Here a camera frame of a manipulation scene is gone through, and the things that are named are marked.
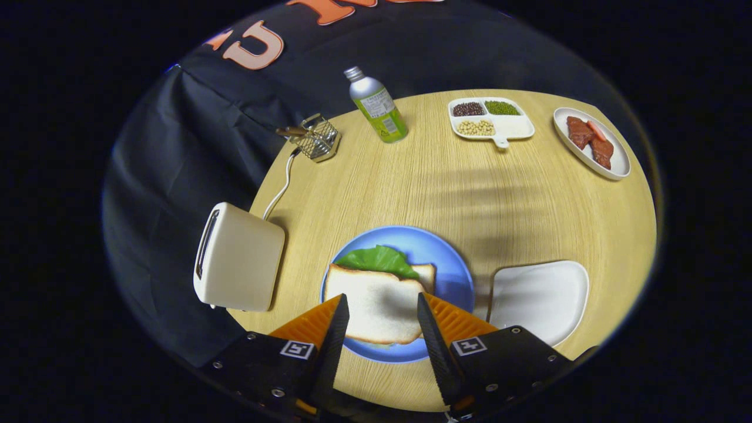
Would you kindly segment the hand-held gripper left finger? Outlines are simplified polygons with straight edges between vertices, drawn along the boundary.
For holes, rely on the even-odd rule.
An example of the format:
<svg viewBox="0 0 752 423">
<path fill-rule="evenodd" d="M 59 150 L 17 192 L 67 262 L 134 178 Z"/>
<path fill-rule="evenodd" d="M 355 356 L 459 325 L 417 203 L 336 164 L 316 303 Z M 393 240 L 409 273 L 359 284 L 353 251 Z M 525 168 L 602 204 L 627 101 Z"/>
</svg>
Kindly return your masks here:
<svg viewBox="0 0 752 423">
<path fill-rule="evenodd" d="M 335 405 L 334 382 L 349 321 L 339 294 L 271 334 L 240 335 L 202 367 L 218 388 L 268 416 L 320 416 Z"/>
</svg>

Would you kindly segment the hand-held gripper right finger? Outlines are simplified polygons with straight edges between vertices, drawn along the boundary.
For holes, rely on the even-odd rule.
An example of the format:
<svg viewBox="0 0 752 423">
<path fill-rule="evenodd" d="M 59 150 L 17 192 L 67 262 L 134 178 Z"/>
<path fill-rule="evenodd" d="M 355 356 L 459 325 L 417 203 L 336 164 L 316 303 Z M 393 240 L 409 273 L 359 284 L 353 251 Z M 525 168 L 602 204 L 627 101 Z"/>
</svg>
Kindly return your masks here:
<svg viewBox="0 0 752 423">
<path fill-rule="evenodd" d="M 417 319 L 450 416 L 492 416 L 574 369 L 575 362 L 528 329 L 494 325 L 420 293 Z"/>
</svg>

